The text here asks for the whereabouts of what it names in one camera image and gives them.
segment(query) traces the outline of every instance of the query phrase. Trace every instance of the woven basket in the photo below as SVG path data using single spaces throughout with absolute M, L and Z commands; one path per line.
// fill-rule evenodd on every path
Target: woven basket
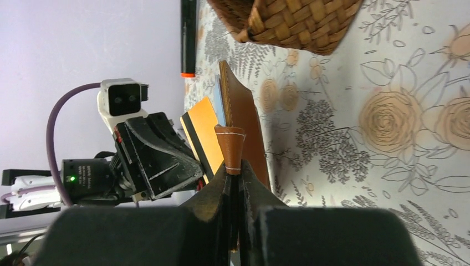
M 235 40 L 328 55 L 362 0 L 208 0 Z

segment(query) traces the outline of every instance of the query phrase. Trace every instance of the leather wallet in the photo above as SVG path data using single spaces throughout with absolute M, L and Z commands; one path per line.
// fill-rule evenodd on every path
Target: leather wallet
M 226 61 L 221 61 L 219 67 L 226 126 L 243 129 L 245 137 L 242 142 L 242 159 L 250 163 L 256 177 L 267 189 L 271 190 L 268 166 L 264 157 L 265 150 L 261 124 L 258 110 L 254 105 L 253 94 L 238 81 Z

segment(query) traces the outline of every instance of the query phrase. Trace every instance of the black marker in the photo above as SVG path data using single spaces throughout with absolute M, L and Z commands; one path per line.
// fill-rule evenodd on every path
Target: black marker
M 181 0 L 181 76 L 196 76 L 196 0 Z

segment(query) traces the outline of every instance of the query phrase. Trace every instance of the table surface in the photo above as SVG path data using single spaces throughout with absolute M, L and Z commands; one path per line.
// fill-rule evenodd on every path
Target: table surface
M 365 0 L 323 57 L 237 43 L 202 0 L 185 108 L 212 100 L 227 60 L 253 92 L 279 198 L 390 209 L 425 265 L 470 265 L 469 9 L 468 0 Z

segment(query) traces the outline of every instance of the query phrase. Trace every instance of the purple cable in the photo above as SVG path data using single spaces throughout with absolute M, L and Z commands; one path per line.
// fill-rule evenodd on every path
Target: purple cable
M 31 188 L 25 188 L 23 190 L 19 190 L 18 193 L 16 194 L 13 194 L 13 192 L 10 192 L 10 193 L 6 193 L 6 194 L 3 194 L 1 197 L 0 197 L 0 200 L 5 203 L 5 204 L 9 204 L 10 201 L 7 200 L 7 198 L 10 198 L 10 197 L 13 197 L 15 195 L 23 195 L 23 194 L 26 194 L 26 193 L 30 193 L 30 192 L 36 192 L 36 191 L 42 191 L 42 190 L 53 190 L 55 189 L 55 186 L 40 186 L 40 187 L 31 187 Z
M 90 83 L 86 85 L 82 85 L 80 87 L 77 87 L 68 93 L 66 93 L 62 98 L 60 98 L 57 103 L 54 105 L 54 108 L 52 108 L 52 111 L 50 112 L 49 115 L 49 120 L 47 121 L 47 129 L 45 132 L 45 145 L 47 149 L 47 160 L 49 162 L 49 167 L 50 167 L 50 173 L 52 175 L 52 179 L 54 180 L 55 186 L 57 188 L 57 191 L 59 192 L 60 197 L 62 198 L 62 201 L 66 206 L 72 206 L 72 201 L 67 194 L 67 190 L 65 190 L 64 184 L 62 184 L 62 180 L 60 179 L 60 174 L 59 174 L 59 167 L 57 166 L 57 159 L 55 158 L 55 149 L 54 149 L 54 127 L 55 127 L 55 121 L 57 120 L 57 116 L 59 115 L 59 112 L 64 106 L 64 104 L 73 96 L 76 94 L 81 93 L 82 91 L 90 90 L 90 89 L 96 89 L 101 86 L 100 83 Z

